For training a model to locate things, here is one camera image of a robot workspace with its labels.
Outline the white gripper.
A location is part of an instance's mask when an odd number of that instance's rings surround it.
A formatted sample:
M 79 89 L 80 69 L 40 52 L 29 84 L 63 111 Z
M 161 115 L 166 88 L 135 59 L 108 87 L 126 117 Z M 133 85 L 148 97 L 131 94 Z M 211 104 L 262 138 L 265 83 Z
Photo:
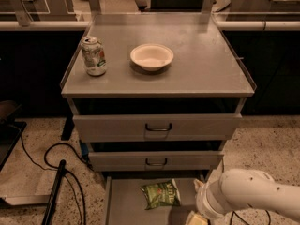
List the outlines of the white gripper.
M 217 183 L 203 183 L 199 179 L 195 179 L 194 187 L 196 208 L 199 214 L 191 211 L 187 216 L 185 225 L 208 225 L 205 218 L 222 218 L 223 209 L 219 203 L 220 190 Z

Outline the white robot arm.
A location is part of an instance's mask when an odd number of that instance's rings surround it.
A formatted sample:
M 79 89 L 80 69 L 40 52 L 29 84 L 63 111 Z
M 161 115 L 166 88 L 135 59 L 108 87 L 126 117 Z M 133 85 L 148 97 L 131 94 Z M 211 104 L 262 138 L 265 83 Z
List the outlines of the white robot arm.
M 194 185 L 196 209 L 203 218 L 214 220 L 251 208 L 300 221 L 300 187 L 277 183 L 267 172 L 230 169 L 214 182 L 195 180 Z

